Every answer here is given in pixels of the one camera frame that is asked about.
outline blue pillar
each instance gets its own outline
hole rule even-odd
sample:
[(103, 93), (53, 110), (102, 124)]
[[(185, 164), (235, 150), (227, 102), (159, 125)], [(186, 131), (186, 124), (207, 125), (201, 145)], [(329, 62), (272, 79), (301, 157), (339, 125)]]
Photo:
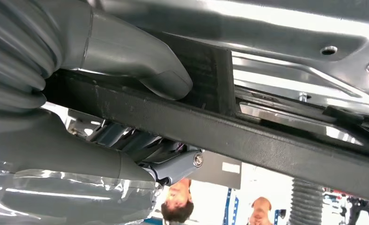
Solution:
[(231, 188), (227, 190), (227, 199), (226, 199), (226, 206), (224, 208), (223, 225), (228, 225), (229, 223), (228, 216), (229, 216), (230, 197), (231, 197)]

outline shiny metal surface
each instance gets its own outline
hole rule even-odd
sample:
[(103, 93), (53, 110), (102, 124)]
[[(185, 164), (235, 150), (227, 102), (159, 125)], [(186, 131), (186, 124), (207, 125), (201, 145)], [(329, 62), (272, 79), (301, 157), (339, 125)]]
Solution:
[[(369, 95), (369, 0), (87, 1), (136, 26), (309, 67), (341, 91)], [(324, 55), (325, 48), (337, 51)]]
[(327, 135), (329, 137), (350, 142), (353, 144), (363, 145), (361, 142), (350, 136), (346, 131), (335, 127), (332, 124), (324, 123), (318, 120), (313, 120), (290, 114), (287, 112), (280, 112), (271, 108), (266, 108), (251, 103), (240, 103), (241, 112), (254, 117), (262, 118), (268, 121), (277, 122), (290, 127), (299, 128), (305, 131), (310, 131), (319, 135)]
[(336, 105), (369, 114), (369, 94), (315, 68), (240, 52), (233, 52), (236, 85), (298, 99), (308, 94), (307, 102)]
[(0, 163), (0, 224), (129, 224), (153, 211), (155, 182), (50, 170), (12, 174)]

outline hose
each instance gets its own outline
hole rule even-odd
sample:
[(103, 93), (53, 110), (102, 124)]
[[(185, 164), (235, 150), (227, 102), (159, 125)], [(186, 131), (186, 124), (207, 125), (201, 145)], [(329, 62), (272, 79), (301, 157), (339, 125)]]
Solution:
[(293, 179), (290, 225), (321, 225), (323, 187)]
[(44, 79), (60, 67), (62, 52), (54, 27), (35, 4), (0, 0), (0, 110), (42, 106)]

